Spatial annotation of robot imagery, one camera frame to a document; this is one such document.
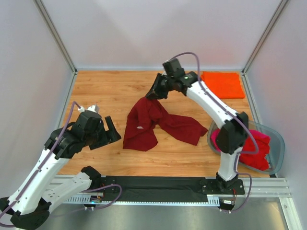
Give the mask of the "dark red t shirt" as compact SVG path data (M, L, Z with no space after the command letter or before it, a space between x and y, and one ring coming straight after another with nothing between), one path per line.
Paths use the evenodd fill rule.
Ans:
M154 129L159 126L173 138L196 146L208 129L189 116L170 114L158 100L142 97L127 116L123 149L148 151L158 144Z

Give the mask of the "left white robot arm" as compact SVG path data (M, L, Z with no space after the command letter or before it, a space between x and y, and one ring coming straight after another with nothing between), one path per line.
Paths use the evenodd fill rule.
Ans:
M81 112L75 122L50 134L26 180L13 195L1 198L1 215L11 216L11 228L36 230L73 195L104 190L101 174L91 166L82 168L76 176L49 191L47 186L84 147L94 150L120 139L110 116L103 120L97 112Z

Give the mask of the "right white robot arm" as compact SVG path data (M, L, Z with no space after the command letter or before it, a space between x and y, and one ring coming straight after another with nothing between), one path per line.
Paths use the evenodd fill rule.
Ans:
M165 72L158 73L146 98L166 99L170 91L180 92L196 102L220 129L215 139L220 150L220 167L216 173L216 180L221 190L230 188L238 180L235 168L239 152L248 137L248 115L226 106L192 71L174 76L168 76Z

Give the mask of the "black cloth strip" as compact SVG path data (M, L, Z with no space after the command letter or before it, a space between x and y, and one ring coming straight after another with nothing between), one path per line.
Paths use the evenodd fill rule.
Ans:
M106 176L102 185L122 187L119 201L126 202L207 202L201 177Z

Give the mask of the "folded orange t shirt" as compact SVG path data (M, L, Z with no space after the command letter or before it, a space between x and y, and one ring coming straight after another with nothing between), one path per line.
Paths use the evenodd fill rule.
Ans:
M243 99L240 76L236 72L204 71L201 79L220 99Z

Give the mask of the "pink t shirt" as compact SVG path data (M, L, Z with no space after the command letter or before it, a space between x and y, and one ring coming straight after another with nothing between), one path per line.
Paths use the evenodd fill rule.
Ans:
M216 138L217 138L219 132L220 132L220 130L219 130L219 129L216 129L216 130L214 130L214 131L212 132L212 134L211 134L211 141L212 141L212 143L213 143L213 145L215 146L216 149L218 149L218 146L217 146L217 144L216 144Z

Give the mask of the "bright red t shirt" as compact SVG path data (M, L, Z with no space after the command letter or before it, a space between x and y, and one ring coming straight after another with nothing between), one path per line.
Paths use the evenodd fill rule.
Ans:
M266 160L266 156L270 152L269 143L271 138L256 130L250 130L250 133L253 135L258 145L259 151L257 154L241 154L239 157L239 162L261 171L267 170L269 168L269 163Z

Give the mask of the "clear plastic basket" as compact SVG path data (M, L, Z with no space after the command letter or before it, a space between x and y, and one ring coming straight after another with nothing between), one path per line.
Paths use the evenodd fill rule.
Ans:
M263 174L276 174L283 163L285 143L275 130L249 121L249 130L256 140L259 152L256 155L242 154L239 164Z

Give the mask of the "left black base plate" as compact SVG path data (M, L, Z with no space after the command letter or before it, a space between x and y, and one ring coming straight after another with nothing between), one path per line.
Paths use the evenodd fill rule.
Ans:
M88 191L112 194L119 193L121 187L116 182L115 177L98 177L92 181Z

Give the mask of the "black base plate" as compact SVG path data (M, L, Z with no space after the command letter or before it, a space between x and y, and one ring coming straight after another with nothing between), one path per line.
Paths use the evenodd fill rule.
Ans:
M206 195L244 195L243 181L237 179L232 182L221 182L217 179L202 179L200 181L202 192Z
M115 177L98 177L92 181L88 191L112 194L119 193L121 187L116 182Z

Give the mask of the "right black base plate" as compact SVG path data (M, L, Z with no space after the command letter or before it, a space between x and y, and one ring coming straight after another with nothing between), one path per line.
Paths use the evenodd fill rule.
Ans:
M202 192L206 195L244 195L243 181L237 179L232 182L221 182L217 179L202 179L200 181Z

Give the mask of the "right aluminium frame post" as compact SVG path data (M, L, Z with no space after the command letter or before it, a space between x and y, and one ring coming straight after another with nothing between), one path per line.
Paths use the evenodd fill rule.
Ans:
M266 40L268 39L269 35L273 31L275 25L277 24L279 18L281 17L283 11L285 10L285 8L286 8L286 6L288 5L289 2L290 2L290 0L279 1L277 8L275 9L275 11L274 11L273 15L271 16L267 26L265 27L265 29L264 29L263 33L261 34L258 42L256 43L256 46L254 47L252 53L250 54L246 64L242 68L241 73L243 75L245 75L248 72L248 70L250 69L252 63L254 62L258 53L260 52L260 50L264 46Z

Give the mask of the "aluminium frame post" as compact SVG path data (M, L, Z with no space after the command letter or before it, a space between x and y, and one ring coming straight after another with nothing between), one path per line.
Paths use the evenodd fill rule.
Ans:
M50 31L54 41L56 42L58 48L60 49L60 52L62 53L65 61L67 62L68 66L70 67L71 71L75 74L77 72L77 68L70 57L59 33L58 30L56 29L50 14L48 13L47 8L45 7L44 3L42 0L33 0L35 6L37 7L39 13L41 14L48 30Z
M285 8L286 8L286 6L288 5L289 2L290 2L290 0L279 1L277 8L275 9L275 11L274 11L273 15L271 16L267 26L265 27L265 29L264 29L263 33L261 34L258 42L256 43L256 46L254 47L252 53L250 54L246 64L242 68L241 73L243 75L245 75L248 72L248 70L250 69L252 63L254 62L258 53L260 52L260 50L264 46L266 40L268 39L269 35L273 31L275 25L277 24L279 18L281 17L283 11L285 10Z

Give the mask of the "left aluminium frame post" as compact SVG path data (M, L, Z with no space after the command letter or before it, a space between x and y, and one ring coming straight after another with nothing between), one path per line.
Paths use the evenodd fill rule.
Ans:
M44 3L42 0L33 0L35 6L37 7L39 13L41 14L48 30L50 31L54 41L56 42L58 48L60 49L60 52L62 53L65 61L67 62L68 66L70 67L71 71L75 74L77 72L77 68L70 57L59 33L58 30L56 29L50 14L48 13L47 8L45 7Z

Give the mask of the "aluminium front rail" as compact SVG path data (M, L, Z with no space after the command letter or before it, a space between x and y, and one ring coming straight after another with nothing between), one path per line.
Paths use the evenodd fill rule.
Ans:
M46 190L51 190L67 182L74 175L56 175ZM251 197L286 197L291 198L292 194L285 178L252 178Z

